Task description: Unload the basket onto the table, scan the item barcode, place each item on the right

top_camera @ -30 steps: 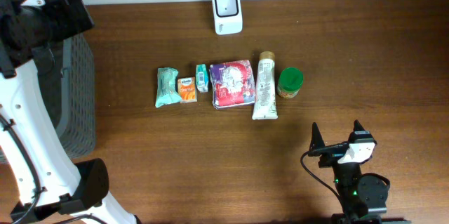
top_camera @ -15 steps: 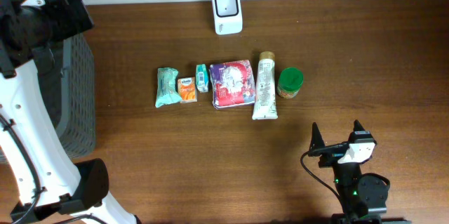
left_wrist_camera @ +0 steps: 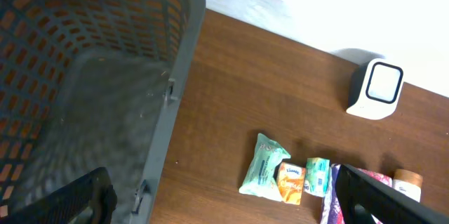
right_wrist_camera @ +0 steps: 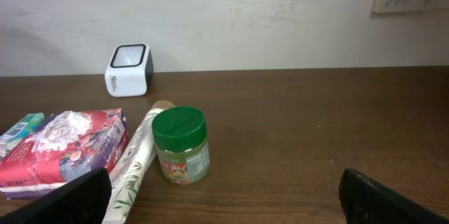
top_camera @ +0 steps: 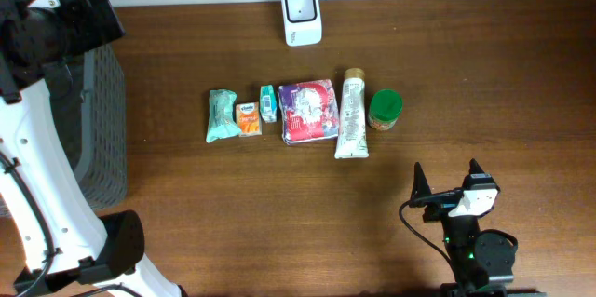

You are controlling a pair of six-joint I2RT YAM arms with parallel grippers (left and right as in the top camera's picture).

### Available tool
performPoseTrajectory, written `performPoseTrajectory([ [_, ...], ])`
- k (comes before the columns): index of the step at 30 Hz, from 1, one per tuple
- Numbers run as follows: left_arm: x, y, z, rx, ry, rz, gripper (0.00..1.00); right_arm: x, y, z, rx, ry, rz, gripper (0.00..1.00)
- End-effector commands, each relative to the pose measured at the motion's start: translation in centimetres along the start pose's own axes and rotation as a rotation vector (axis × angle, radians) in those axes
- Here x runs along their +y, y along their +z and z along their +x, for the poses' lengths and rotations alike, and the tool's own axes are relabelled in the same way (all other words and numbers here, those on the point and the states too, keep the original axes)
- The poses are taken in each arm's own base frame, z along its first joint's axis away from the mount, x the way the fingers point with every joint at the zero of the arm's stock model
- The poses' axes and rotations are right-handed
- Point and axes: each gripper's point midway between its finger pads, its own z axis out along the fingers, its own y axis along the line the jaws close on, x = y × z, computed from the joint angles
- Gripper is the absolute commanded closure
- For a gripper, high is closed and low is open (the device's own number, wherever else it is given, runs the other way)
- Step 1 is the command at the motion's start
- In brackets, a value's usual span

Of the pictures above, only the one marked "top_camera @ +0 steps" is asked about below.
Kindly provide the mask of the green lid jar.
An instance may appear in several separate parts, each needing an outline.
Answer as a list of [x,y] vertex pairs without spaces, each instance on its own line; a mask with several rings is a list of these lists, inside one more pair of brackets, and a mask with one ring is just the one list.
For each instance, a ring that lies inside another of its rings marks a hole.
[[368,124],[371,128],[386,131],[393,128],[400,117],[403,100],[398,92],[383,89],[376,92],[371,100]]

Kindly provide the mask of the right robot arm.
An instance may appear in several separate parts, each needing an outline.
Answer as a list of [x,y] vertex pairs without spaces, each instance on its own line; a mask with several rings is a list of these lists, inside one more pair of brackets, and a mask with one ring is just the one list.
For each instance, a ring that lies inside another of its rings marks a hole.
[[[494,209],[500,194],[491,174],[472,159],[462,185],[434,193],[422,165],[413,168],[410,199],[399,209],[402,223],[418,238],[436,250],[449,265],[453,283],[440,286],[440,296],[541,296],[537,290],[509,290],[514,280],[513,265],[519,243],[516,237],[495,229],[482,230],[479,219]],[[407,223],[403,209],[422,208],[423,221],[440,223],[444,248],[428,240]]]

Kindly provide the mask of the white lotion tube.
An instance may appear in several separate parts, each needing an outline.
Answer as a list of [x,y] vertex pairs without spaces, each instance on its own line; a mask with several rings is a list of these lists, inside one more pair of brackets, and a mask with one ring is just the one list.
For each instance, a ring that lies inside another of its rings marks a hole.
[[336,159],[367,158],[366,115],[364,105],[365,73],[360,68],[345,71],[339,114]]

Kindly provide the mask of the pink purple snack packet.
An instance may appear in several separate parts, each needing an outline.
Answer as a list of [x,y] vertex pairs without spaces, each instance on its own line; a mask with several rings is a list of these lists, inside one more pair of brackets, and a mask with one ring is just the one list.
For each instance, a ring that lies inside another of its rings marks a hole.
[[282,140],[288,145],[338,136],[339,108],[330,79],[280,86],[278,97]]

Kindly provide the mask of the teal tissue pack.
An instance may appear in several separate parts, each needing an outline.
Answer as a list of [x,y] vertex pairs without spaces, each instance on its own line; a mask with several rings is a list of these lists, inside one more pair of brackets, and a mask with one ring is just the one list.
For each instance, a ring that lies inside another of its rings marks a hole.
[[260,114],[264,122],[277,121],[277,99],[272,85],[261,86],[260,89]]

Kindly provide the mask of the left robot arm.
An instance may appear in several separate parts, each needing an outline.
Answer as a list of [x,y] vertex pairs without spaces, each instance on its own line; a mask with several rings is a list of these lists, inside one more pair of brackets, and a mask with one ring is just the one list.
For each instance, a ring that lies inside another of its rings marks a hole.
[[72,283],[90,296],[184,296],[145,254],[136,212],[93,212],[51,112],[49,69],[124,33],[109,0],[1,0],[1,195],[25,250],[19,296]]

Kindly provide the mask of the orange tissue pack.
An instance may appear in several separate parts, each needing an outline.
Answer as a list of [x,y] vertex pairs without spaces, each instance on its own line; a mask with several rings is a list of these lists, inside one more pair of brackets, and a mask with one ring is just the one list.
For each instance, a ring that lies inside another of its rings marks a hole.
[[236,122],[241,132],[240,137],[250,137],[262,134],[259,103],[241,103],[236,106]]

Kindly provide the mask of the light green wipes packet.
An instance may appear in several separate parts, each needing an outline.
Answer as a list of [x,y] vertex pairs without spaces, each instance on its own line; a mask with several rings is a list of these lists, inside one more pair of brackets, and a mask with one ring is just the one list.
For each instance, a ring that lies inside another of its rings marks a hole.
[[236,99],[237,94],[228,89],[210,91],[207,143],[236,137],[241,133],[233,115]]

